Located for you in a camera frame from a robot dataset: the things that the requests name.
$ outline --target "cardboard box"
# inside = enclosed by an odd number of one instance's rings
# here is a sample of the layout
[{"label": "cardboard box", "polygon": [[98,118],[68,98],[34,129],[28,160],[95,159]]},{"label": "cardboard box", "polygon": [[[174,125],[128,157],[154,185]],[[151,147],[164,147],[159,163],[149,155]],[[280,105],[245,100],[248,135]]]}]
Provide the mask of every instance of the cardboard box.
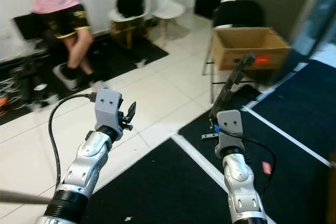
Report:
[{"label": "cardboard box", "polygon": [[239,27],[214,30],[212,57],[219,70],[233,70],[252,52],[255,63],[246,70],[276,70],[285,63],[290,47],[272,28]]}]

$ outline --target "metal chair leg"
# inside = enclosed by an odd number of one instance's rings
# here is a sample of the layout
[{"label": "metal chair leg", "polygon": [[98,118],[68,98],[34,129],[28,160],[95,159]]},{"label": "metal chair leg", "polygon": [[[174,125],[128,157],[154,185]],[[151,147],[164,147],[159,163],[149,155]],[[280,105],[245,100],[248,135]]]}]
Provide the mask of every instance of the metal chair leg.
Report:
[{"label": "metal chair leg", "polygon": [[211,83],[211,87],[210,87],[210,96],[211,96],[211,103],[214,103],[215,101],[215,94],[214,94],[214,68],[215,68],[215,64],[211,63],[211,71],[210,71],[210,83]]},{"label": "metal chair leg", "polygon": [[203,64],[203,69],[202,69],[202,75],[205,75],[206,69],[207,69],[207,65],[208,65],[208,61],[210,59],[210,55],[211,55],[211,46],[212,46],[212,40],[213,40],[213,36],[211,36],[210,42],[209,42],[209,46],[208,46],[208,50],[206,52],[206,56],[205,56],[205,61]]}]

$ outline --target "black wire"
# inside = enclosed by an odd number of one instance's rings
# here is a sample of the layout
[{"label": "black wire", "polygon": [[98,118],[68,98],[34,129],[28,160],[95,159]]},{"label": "black wire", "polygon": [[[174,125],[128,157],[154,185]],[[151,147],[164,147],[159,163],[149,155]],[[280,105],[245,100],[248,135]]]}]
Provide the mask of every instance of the black wire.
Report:
[{"label": "black wire", "polygon": [[235,138],[239,138],[239,139],[241,139],[241,140],[243,140],[243,141],[251,142],[251,143],[253,143],[253,144],[259,145],[260,147],[266,149],[266,150],[272,155],[272,157],[273,157],[273,168],[272,168],[271,173],[270,173],[270,175],[268,176],[268,180],[266,181],[266,183],[265,183],[265,185],[264,185],[264,188],[263,188],[263,190],[262,190],[262,192],[261,192],[261,196],[260,196],[260,197],[261,197],[261,199],[263,199],[263,197],[264,197],[264,195],[265,195],[265,192],[266,192],[266,190],[267,190],[267,188],[268,188],[268,185],[269,185],[269,183],[271,182],[271,180],[272,180],[272,178],[273,178],[273,176],[274,176],[274,172],[275,172],[275,170],[276,170],[276,168],[277,168],[277,156],[275,155],[275,153],[274,153],[274,152],[273,152],[267,145],[262,144],[261,142],[258,142],[258,141],[256,141],[256,140],[250,139],[250,138],[248,138],[248,137],[239,136],[239,135],[236,135],[236,134],[227,132],[227,131],[225,131],[225,130],[223,130],[223,129],[221,129],[221,128],[219,128],[219,130],[220,130],[221,132],[223,132],[224,134],[226,134],[226,135],[229,135],[229,136],[232,136],[232,137],[235,137]]},{"label": "black wire", "polygon": [[48,121],[48,131],[49,131],[49,137],[50,137],[50,141],[51,141],[51,145],[53,146],[53,150],[54,150],[54,155],[55,155],[55,161],[56,161],[56,188],[58,187],[60,181],[61,181],[61,164],[59,162],[59,155],[58,155],[58,150],[57,150],[57,145],[55,143],[55,139],[54,139],[54,135],[53,135],[53,128],[52,128],[52,120],[54,118],[54,114],[57,111],[57,109],[66,101],[69,101],[73,98],[78,98],[78,97],[85,97],[88,98],[89,95],[88,94],[75,94],[72,95],[70,97],[67,97],[65,99],[63,99],[62,101],[60,101],[58,103],[58,105],[53,109],[53,111],[50,114],[49,117],[49,121]]}]

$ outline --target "black floor mat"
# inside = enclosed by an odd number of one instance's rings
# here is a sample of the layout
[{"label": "black floor mat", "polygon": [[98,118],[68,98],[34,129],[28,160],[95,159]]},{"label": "black floor mat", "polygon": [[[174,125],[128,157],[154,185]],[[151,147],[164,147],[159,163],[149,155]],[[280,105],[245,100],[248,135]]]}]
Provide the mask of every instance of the black floor mat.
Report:
[{"label": "black floor mat", "polygon": [[168,140],[96,192],[82,224],[231,223],[227,194]]},{"label": "black floor mat", "polygon": [[336,150],[336,69],[313,60],[253,110],[329,159]]},{"label": "black floor mat", "polygon": [[[101,75],[104,81],[135,69],[135,62],[140,59],[147,59],[147,63],[151,63],[167,55],[168,53],[166,51],[145,39],[134,40],[132,49],[127,50],[119,46],[109,36],[96,40],[88,53],[92,67]],[[53,67],[66,62],[67,56],[68,54],[65,47],[59,47],[51,52],[50,57],[38,61],[41,64],[38,68],[41,79],[48,84],[49,92],[58,94],[61,99],[89,87],[84,74],[81,75],[81,85],[75,92],[67,90],[54,76]],[[8,73],[4,71],[9,72],[10,69],[2,70],[2,76],[8,76]],[[17,119],[29,112],[30,110],[28,108],[8,111],[3,117],[0,117],[0,125]]]},{"label": "black floor mat", "polygon": [[[242,112],[242,118],[244,135],[269,146],[278,158],[275,176],[263,199],[267,215],[278,224],[325,223],[328,168],[252,115]],[[201,140],[201,135],[206,133],[210,133],[207,113],[180,130],[181,135],[223,171],[221,161],[215,156],[215,143]],[[267,179],[261,163],[272,163],[271,156],[248,143],[245,148],[255,173],[256,189],[261,192]]]}]

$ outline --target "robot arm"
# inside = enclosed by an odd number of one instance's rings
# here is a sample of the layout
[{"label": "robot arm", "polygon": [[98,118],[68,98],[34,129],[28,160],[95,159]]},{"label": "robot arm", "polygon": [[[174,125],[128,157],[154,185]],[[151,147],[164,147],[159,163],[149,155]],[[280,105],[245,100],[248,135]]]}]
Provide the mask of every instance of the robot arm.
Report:
[{"label": "robot arm", "polygon": [[68,168],[55,195],[37,224],[76,224],[85,213],[89,199],[98,181],[100,170],[106,164],[112,144],[123,136],[135,114],[135,103],[124,116],[119,108],[121,94],[102,89],[96,97],[96,131],[90,131],[78,150],[76,159]]},{"label": "robot arm", "polygon": [[[243,134],[240,112],[222,111],[217,114],[221,129],[238,135]],[[232,223],[267,224],[267,216],[259,194],[254,189],[254,174],[245,163],[244,146],[240,139],[219,132],[216,156],[223,160],[225,184]]]}]

